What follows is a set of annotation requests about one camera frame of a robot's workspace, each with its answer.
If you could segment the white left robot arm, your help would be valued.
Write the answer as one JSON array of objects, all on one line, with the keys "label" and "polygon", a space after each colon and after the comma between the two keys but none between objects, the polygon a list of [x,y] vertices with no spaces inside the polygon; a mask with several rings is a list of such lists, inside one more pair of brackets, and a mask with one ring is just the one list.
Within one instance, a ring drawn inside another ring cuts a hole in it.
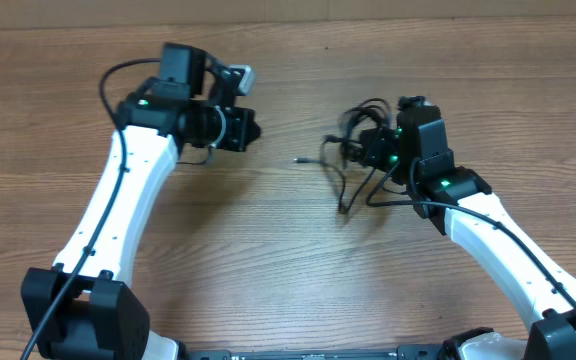
[{"label": "white left robot arm", "polygon": [[89,205],[48,269],[31,268],[21,298],[32,329],[26,353],[46,359],[184,359],[184,344],[157,334],[132,292],[139,244],[154,203],[185,146],[243,152],[260,137],[255,113],[236,105],[255,83],[228,65],[167,43],[158,73],[108,108],[114,131]]}]

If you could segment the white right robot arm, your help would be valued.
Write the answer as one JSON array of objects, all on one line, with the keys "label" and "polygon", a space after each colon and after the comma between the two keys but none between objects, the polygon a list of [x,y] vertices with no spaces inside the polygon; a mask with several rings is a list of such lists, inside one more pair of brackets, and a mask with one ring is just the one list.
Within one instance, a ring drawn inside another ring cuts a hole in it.
[{"label": "white right robot arm", "polygon": [[423,97],[403,97],[398,112],[370,99],[350,112],[341,138],[345,161],[383,172],[412,207],[463,248],[512,303],[525,340],[489,327],[454,335],[424,359],[576,359],[576,278],[513,220],[492,187],[456,166],[441,111]]}]

